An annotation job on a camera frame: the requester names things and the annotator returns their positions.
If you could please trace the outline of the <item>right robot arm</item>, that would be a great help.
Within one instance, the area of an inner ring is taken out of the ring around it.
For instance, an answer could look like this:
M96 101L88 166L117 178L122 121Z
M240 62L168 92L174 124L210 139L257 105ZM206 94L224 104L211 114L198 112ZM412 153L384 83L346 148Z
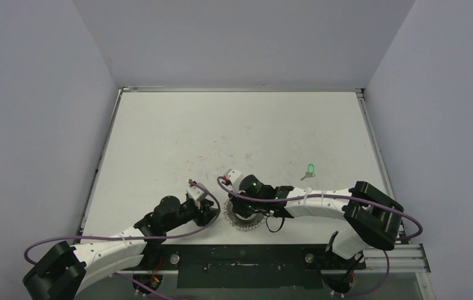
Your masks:
M227 189L230 212L238 220L257 215L283 220L311 216L348 223L347 229L333 232L325 250L325 260L333 268L342 267L367 248L391 251L395 247L404 209L365 181L347 189L318 191L273 187L252 174L232 170L222 176L220 184Z

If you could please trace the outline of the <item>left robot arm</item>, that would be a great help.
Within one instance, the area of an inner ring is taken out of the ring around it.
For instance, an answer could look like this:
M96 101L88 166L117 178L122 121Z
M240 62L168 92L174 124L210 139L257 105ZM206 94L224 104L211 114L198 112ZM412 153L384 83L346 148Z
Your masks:
M187 194L180 202L166 196L152 212L114 236L92 237L86 244L55 244L23 277L23 285L32 299L74 299L117 271L152 268L168 232L191 221L204 229L219 214L220 203L213 197L195 199Z

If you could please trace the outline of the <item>metal disc with key rings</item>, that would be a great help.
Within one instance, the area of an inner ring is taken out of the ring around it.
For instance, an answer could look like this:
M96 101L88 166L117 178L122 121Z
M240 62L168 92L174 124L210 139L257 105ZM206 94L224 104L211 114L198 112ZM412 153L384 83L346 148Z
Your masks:
M229 199L224 203L223 215L235 229L243 232L257 229L265 222L265 217L261 214L252 214L250 217L243 217L233 212L233 204Z

